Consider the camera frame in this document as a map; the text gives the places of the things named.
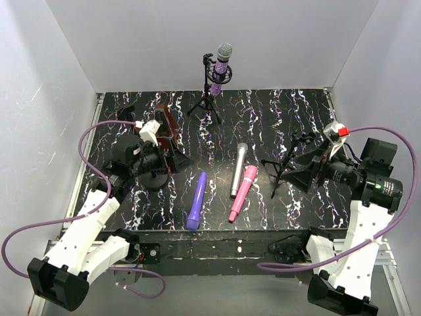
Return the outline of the purple plastic microphone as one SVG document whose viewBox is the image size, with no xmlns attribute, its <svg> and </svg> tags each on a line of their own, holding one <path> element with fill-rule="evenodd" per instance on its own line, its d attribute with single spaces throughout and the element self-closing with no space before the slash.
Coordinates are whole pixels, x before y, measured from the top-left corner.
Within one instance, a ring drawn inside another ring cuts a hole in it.
<svg viewBox="0 0 421 316">
<path fill-rule="evenodd" d="M 196 231 L 199 229 L 206 185 L 207 173 L 202 172 L 197 182 L 195 195 L 191 204 L 191 210 L 186 221 L 186 228 L 190 231 Z"/>
</svg>

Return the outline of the purple glitter microphone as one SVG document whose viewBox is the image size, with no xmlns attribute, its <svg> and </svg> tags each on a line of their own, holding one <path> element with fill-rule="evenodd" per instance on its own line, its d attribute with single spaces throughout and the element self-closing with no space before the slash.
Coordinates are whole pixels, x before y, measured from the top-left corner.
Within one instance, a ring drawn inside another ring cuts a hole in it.
<svg viewBox="0 0 421 316">
<path fill-rule="evenodd" d="M 222 83 L 225 81 L 228 61 L 232 55 L 232 46 L 229 43 L 222 43 L 217 50 L 217 59 L 212 73 L 212 85 L 210 94 L 216 97 L 222 89 Z"/>
</svg>

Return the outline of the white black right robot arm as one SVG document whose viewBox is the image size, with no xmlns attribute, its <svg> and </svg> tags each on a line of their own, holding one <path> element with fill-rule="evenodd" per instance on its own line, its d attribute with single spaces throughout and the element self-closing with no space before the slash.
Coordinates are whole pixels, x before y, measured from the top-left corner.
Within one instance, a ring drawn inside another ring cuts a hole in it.
<svg viewBox="0 0 421 316">
<path fill-rule="evenodd" d="M 283 173 L 282 180 L 308 192 L 313 181 L 346 184 L 352 194 L 349 226 L 343 251 L 367 246 L 314 269 L 308 301 L 339 315 L 377 315 L 370 303 L 372 271 L 380 247 L 377 235 L 393 219 L 403 195 L 401 181 L 390 177 L 397 145 L 368 138 L 360 163 L 339 154 L 341 142 L 322 144 L 295 158 L 299 169 Z"/>
</svg>

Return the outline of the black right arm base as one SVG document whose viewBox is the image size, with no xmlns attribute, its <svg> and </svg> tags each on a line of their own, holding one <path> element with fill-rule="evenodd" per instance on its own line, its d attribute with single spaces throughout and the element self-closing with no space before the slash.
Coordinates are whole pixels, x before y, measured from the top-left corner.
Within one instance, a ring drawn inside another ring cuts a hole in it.
<svg viewBox="0 0 421 316">
<path fill-rule="evenodd" d="M 300 234 L 296 233 L 276 240 L 268 245 L 268 253 L 274 256 L 277 263 L 310 262 L 310 255 L 306 250 L 309 237 L 309 230 L 304 230 Z"/>
</svg>

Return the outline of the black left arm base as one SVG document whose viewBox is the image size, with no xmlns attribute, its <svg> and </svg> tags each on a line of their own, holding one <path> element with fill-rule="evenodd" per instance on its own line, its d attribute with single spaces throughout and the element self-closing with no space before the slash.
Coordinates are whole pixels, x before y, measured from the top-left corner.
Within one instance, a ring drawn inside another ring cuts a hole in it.
<svg viewBox="0 0 421 316">
<path fill-rule="evenodd" d="M 138 236 L 129 238 L 128 254 L 125 258 L 127 263 L 138 265 L 150 265 L 160 263 L 161 245 L 157 242 L 142 242 Z"/>
</svg>

